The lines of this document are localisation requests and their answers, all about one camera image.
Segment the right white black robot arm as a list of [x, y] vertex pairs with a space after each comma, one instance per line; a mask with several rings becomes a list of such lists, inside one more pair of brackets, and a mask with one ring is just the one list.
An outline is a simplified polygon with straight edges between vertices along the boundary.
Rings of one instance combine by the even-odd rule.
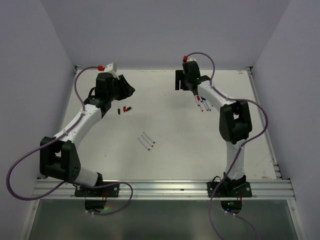
[[182, 69], [175, 72], [175, 90], [191, 91], [199, 107], [213, 107], [219, 113], [218, 130], [226, 143], [226, 168], [220, 181], [207, 182], [208, 196], [251, 197], [243, 146], [253, 128], [248, 102], [230, 100], [223, 92], [214, 90], [210, 78], [201, 75], [196, 60], [188, 56], [183, 57]]

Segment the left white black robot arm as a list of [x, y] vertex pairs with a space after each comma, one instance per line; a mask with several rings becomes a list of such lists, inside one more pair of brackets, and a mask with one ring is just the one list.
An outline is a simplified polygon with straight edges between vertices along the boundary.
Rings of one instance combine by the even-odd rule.
[[46, 177], [86, 186], [87, 192], [96, 197], [104, 190], [102, 174], [81, 166], [77, 148], [91, 128], [106, 115], [112, 102], [131, 97], [135, 89], [124, 75], [102, 72], [97, 75], [93, 90], [94, 94], [82, 102], [80, 111], [64, 129], [41, 140], [39, 171]]

